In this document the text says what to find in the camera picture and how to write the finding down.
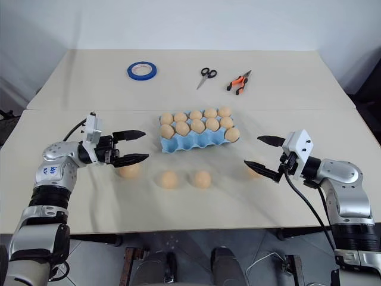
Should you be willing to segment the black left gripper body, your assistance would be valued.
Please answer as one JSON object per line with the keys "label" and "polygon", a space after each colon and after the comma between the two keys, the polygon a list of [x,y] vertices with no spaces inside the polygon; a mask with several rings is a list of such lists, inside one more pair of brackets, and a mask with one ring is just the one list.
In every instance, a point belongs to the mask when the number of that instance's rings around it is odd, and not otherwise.
{"label": "black left gripper body", "polygon": [[99,162],[105,164],[119,164],[120,152],[116,147],[118,139],[111,135],[101,136],[95,147],[95,154]]}

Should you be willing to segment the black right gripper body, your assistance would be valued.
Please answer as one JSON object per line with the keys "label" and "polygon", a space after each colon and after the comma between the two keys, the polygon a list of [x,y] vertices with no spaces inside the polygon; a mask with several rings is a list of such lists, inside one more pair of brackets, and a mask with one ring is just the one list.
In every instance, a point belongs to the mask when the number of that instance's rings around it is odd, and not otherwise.
{"label": "black right gripper body", "polygon": [[294,175],[296,172],[296,169],[298,167],[297,160],[298,156],[296,152],[291,151],[288,155],[283,152],[283,154],[280,157],[280,166],[278,168],[278,171],[281,174],[288,173],[289,175]]}

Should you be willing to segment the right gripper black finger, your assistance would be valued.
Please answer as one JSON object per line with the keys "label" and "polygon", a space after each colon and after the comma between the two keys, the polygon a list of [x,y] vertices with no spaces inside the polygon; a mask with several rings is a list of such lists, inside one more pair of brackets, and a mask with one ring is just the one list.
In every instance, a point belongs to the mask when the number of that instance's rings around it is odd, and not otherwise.
{"label": "right gripper black finger", "polygon": [[274,147],[281,147],[285,142],[285,138],[270,135],[259,136],[257,139]]}
{"label": "right gripper black finger", "polygon": [[270,170],[266,168],[265,165],[262,165],[253,161],[247,161],[247,160],[244,160],[243,162],[257,174],[265,176],[274,182],[279,182],[280,178],[282,177],[281,172]]}

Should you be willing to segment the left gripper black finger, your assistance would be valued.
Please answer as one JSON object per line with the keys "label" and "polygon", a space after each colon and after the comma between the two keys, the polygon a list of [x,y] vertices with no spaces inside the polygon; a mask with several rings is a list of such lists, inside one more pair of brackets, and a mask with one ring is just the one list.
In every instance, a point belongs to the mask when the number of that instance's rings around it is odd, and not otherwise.
{"label": "left gripper black finger", "polygon": [[116,158],[113,161],[113,166],[114,167],[131,166],[146,160],[148,157],[149,157],[149,154],[138,154],[138,153],[128,154],[128,155]]}
{"label": "left gripper black finger", "polygon": [[124,130],[124,131],[113,132],[113,138],[115,142],[136,140],[145,135],[146,133],[140,130]]}

